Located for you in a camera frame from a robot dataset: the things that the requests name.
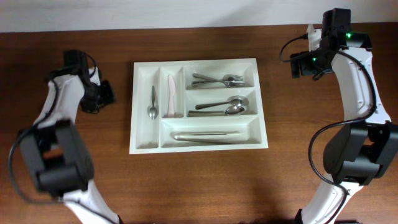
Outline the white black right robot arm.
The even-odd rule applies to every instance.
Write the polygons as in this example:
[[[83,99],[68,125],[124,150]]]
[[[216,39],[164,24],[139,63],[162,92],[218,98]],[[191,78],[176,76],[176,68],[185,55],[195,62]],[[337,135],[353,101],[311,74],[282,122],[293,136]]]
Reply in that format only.
[[[355,193],[385,174],[397,154],[397,125],[377,90],[369,35],[352,31],[349,9],[325,12],[322,28],[309,25],[301,39],[308,40],[308,50],[287,59],[292,76],[317,81],[335,74],[344,119],[319,129],[310,140],[308,161],[322,182],[294,222],[334,223]]]

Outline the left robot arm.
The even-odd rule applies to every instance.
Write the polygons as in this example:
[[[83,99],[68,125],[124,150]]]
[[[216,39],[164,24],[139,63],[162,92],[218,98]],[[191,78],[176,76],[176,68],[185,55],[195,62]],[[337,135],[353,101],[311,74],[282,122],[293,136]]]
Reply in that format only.
[[[92,57],[81,50],[66,50],[64,66],[50,72],[49,92],[33,125],[21,132],[9,157],[20,149],[35,188],[48,193],[49,200],[34,200],[22,193],[12,170],[11,183],[20,197],[38,205],[62,204],[82,223],[121,223],[106,204],[94,182],[95,168],[90,152],[76,126],[76,114],[96,114],[114,103],[109,81],[102,80]]]

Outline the steel tongs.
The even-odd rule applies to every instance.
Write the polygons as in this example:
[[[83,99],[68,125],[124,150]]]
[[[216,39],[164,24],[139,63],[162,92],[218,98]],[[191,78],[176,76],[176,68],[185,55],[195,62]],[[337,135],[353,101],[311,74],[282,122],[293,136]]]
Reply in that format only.
[[[176,141],[200,142],[209,144],[236,144],[242,136],[239,131],[228,132],[180,132],[171,133]]]

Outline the pink plastic knife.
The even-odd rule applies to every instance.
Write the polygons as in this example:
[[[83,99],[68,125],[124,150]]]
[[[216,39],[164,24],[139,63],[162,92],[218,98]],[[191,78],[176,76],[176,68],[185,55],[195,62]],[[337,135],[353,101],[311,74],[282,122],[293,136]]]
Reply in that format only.
[[[169,81],[169,105],[168,105],[168,110],[167,110],[167,117],[173,118],[175,116],[174,97],[176,94],[176,86],[175,86],[175,81],[174,81],[174,78],[172,75],[168,76],[168,81]]]

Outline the dark small teaspoon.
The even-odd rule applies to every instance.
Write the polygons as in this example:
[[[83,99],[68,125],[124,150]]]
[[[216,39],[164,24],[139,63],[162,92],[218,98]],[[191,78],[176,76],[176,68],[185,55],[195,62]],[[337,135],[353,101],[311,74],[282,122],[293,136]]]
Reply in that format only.
[[[148,109],[148,115],[151,120],[155,120],[158,117],[158,109],[155,106],[155,86],[151,89],[151,105]]]

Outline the steel tablespoon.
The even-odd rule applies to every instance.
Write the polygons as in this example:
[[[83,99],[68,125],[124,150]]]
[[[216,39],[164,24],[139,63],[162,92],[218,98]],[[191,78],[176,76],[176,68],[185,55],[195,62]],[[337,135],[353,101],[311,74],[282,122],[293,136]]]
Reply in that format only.
[[[219,105],[226,105],[226,104],[235,105],[235,106],[247,106],[249,104],[249,100],[244,96],[232,96],[228,98],[226,101],[196,105],[195,109],[202,110],[205,108],[210,108]]]
[[[240,115],[246,111],[243,106],[229,106],[223,111],[189,111],[189,117],[200,117],[200,116],[232,116]]]

